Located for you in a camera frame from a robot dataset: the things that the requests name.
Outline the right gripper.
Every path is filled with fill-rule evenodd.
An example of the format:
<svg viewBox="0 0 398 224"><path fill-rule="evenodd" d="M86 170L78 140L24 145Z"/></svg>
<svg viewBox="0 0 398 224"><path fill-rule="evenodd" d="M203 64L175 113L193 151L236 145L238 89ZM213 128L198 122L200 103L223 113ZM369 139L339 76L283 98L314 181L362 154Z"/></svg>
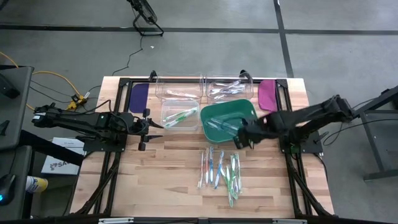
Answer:
<svg viewBox="0 0 398 224"><path fill-rule="evenodd" d="M238 149L242 149L243 146L249 146L253 149L254 145L260 143L263 139L275 139L275 133L268 127L266 118L266 115L257 119L243 118L241 140L235 137L235 145Z"/></svg>

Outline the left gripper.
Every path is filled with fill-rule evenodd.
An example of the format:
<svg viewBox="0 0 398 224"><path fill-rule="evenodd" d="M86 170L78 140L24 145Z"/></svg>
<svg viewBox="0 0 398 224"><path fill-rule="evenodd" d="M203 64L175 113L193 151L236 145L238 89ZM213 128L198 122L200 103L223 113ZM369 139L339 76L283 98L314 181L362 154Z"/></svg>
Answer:
<svg viewBox="0 0 398 224"><path fill-rule="evenodd" d="M140 136L140 141L138 145L139 151L145 151L146 143L148 142L148 140L163 137L163 135L148 135L149 126L155 128L163 128L163 126L156 124L153 121L149 121L148 120L149 115L150 115L150 109L149 108L144 109L142 113L142 118L138 118L135 116L134 118L136 118L136 121L133 122L133 125L130 127L129 130L130 135Z"/></svg>

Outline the blue white toothbrush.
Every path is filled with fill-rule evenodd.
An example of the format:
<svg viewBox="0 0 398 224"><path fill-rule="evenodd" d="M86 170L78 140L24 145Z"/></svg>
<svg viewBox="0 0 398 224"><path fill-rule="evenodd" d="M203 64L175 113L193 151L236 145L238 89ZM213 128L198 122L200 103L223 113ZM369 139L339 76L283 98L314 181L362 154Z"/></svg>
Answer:
<svg viewBox="0 0 398 224"><path fill-rule="evenodd" d="M215 186L214 189L218 188L219 182L220 182L220 177L222 176L221 172L223 169L223 158L224 158L224 151L220 152L219 160L218 160L218 167L217 167L217 173L216 173L216 178L215 178Z"/></svg>
<svg viewBox="0 0 398 224"><path fill-rule="evenodd" d="M209 181L210 184L213 184L213 179L214 179L214 174L213 174L213 153L214 153L214 148L213 146L210 147L210 152L209 152Z"/></svg>
<svg viewBox="0 0 398 224"><path fill-rule="evenodd" d="M236 136L238 133L238 127L233 126L229 123L216 123L214 121L206 121L205 124L213 129L229 134L230 136Z"/></svg>
<svg viewBox="0 0 398 224"><path fill-rule="evenodd" d="M218 131L223 131L230 135L236 135L239 129L243 126L242 117L232 117L227 119L210 119L213 127Z"/></svg>

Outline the orange white toothbrush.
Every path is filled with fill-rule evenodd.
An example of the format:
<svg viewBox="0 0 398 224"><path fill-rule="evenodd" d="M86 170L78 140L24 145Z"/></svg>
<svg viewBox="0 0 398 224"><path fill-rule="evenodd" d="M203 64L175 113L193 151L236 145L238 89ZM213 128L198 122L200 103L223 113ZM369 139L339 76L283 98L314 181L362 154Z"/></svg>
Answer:
<svg viewBox="0 0 398 224"><path fill-rule="evenodd" d="M203 161L204 161L204 151L201 152L201 159L200 159L200 178L197 184L197 187L200 189L203 185Z"/></svg>

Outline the purple white toothbrush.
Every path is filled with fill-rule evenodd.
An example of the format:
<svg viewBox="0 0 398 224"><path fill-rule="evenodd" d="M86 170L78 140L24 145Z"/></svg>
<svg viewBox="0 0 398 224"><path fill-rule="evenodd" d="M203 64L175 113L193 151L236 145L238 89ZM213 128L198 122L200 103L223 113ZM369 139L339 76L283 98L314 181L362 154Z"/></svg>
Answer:
<svg viewBox="0 0 398 224"><path fill-rule="evenodd" d="M226 100L228 97L233 96L236 94L236 91L229 90L229 91L222 91L214 95L214 100Z"/></svg>
<svg viewBox="0 0 398 224"><path fill-rule="evenodd" d="M213 94L216 94L216 93L219 93L219 92L228 90L228 89L230 89L230 88L232 88L232 87L236 87L236 86L238 86L240 83L241 83L241 81L240 81L240 80L237 80L237 81L232 82L232 83L230 83L230 84L228 84L228 85L225 85L223 88L220 88L220 89L213 89L213 90L211 91L211 94L213 95Z"/></svg>
<svg viewBox="0 0 398 224"><path fill-rule="evenodd" d="M215 94L237 94L243 92L240 88L228 88L228 89L213 89L210 91L210 95Z"/></svg>

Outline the small clear plastic bin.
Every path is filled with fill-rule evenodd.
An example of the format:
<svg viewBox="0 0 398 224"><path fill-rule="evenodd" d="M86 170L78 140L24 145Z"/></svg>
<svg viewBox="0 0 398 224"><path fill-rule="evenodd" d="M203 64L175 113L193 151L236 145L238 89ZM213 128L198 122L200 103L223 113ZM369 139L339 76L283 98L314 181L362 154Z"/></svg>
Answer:
<svg viewBox="0 0 398 224"><path fill-rule="evenodd" d="M189 116L187 119L184 121L179 122L175 126L172 126L171 128L166 128L165 125L177 118L170 119L166 122L163 121L165 117L168 117L170 115L179 113L184 110L188 110L190 108L197 107L198 109L196 110L196 113L193 115ZM162 103L162 110L161 110L161 125L168 130L172 131L194 131L197 129L198 124L200 122L199 118L199 112L200 112L200 105L197 101L195 100L187 100L187 101L164 101Z"/></svg>

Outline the white printed box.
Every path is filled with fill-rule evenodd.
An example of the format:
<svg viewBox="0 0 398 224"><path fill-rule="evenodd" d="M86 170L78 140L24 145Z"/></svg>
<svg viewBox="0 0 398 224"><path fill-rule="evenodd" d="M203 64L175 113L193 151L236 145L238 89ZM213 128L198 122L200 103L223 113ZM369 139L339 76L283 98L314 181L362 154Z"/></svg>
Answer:
<svg viewBox="0 0 398 224"><path fill-rule="evenodd" d="M52 143L65 147L70 151L86 155L83 150L84 143L72 138L53 138ZM61 161L52 156L47 156L43 164L42 174L62 174L62 175L77 175L79 166L69 162Z"/></svg>

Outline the black bar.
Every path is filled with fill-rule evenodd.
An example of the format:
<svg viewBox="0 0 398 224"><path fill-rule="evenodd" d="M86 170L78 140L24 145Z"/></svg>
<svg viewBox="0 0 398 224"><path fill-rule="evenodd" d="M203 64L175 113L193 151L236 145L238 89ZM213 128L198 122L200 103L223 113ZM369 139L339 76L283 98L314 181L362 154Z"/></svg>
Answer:
<svg viewBox="0 0 398 224"><path fill-rule="evenodd" d="M19 138L20 146L30 146L34 151L52 156L61 161L81 166L84 156L71 151L65 147L54 144L46 139L40 138L28 131L22 130Z"/></svg>

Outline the black floor fan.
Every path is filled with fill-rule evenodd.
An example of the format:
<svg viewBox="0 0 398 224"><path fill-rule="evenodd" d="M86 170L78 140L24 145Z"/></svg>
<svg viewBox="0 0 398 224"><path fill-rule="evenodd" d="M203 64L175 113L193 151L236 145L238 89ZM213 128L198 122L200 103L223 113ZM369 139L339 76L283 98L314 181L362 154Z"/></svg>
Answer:
<svg viewBox="0 0 398 224"><path fill-rule="evenodd" d="M132 25L135 28L135 30L140 34L141 37L156 37L156 36L162 37L164 35L164 30L157 24L157 16L147 0L126 0L126 1L131 5L132 10L138 13L138 15L135 16ZM147 24L156 26L158 30L160 30L160 33L145 34L144 31L141 31L139 26L137 25L137 22L140 17L143 18Z"/></svg>

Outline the white yellow can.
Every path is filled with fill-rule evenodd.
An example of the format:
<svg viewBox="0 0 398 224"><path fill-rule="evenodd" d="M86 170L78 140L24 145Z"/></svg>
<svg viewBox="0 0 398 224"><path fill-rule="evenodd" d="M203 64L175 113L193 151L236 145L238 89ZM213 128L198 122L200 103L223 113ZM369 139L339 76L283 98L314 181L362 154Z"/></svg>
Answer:
<svg viewBox="0 0 398 224"><path fill-rule="evenodd" d="M31 194L41 193L48 187L48 180L40 177L27 176L25 191Z"/></svg>

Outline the black metal stand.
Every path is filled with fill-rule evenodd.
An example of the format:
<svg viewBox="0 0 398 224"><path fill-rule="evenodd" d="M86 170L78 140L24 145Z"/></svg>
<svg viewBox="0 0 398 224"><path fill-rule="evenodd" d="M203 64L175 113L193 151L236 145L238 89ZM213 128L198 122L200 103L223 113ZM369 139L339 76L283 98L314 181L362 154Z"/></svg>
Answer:
<svg viewBox="0 0 398 224"><path fill-rule="evenodd" d="M391 159L391 153L398 152L398 85L355 109L354 117L361 120L378 167L363 179L398 177L398 165Z"/></svg>

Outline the dark grey side desk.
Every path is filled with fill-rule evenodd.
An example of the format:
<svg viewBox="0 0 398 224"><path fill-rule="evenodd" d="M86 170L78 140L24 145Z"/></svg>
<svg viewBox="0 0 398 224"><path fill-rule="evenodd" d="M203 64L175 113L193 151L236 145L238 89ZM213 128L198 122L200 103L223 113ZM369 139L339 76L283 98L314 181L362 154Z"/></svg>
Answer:
<svg viewBox="0 0 398 224"><path fill-rule="evenodd" d="M0 65L0 73L10 79L21 93L14 99L0 93L0 151L15 147L19 143L33 71L33 67L17 68L11 65Z"/></svg>
<svg viewBox="0 0 398 224"><path fill-rule="evenodd" d="M30 173L31 160L30 146L0 151L0 177L6 174L16 175L14 198L8 205L0 205L0 222L30 217L32 196L25 191L25 184Z"/></svg>

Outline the black desk device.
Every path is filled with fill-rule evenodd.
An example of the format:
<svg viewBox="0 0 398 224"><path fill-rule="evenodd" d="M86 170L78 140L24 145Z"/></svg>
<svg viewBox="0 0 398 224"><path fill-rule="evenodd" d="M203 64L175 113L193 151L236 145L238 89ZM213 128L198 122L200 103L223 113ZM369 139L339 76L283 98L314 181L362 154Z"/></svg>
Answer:
<svg viewBox="0 0 398 224"><path fill-rule="evenodd" d="M3 73L0 73L0 93L10 99L17 98L21 94Z"/></svg>

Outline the black computer mouse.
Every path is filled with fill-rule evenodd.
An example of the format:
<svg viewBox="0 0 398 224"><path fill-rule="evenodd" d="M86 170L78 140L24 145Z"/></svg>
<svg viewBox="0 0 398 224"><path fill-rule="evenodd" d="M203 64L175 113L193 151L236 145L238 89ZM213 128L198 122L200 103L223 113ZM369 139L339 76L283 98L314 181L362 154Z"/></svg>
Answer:
<svg viewBox="0 0 398 224"><path fill-rule="evenodd" d="M8 205L14 198L16 175L6 174L0 177L0 205Z"/></svg>

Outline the silver bracket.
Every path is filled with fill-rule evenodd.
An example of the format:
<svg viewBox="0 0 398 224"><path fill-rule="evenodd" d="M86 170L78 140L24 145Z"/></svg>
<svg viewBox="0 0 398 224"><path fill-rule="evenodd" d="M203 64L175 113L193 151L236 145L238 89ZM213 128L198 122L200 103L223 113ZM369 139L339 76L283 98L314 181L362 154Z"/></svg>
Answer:
<svg viewBox="0 0 398 224"><path fill-rule="evenodd" d="M134 223L133 217L119 217L119 218L100 218L98 224L131 224Z"/></svg>
<svg viewBox="0 0 398 224"><path fill-rule="evenodd" d="M278 218L278 219L273 219L272 224L308 224L308 223L306 220Z"/></svg>

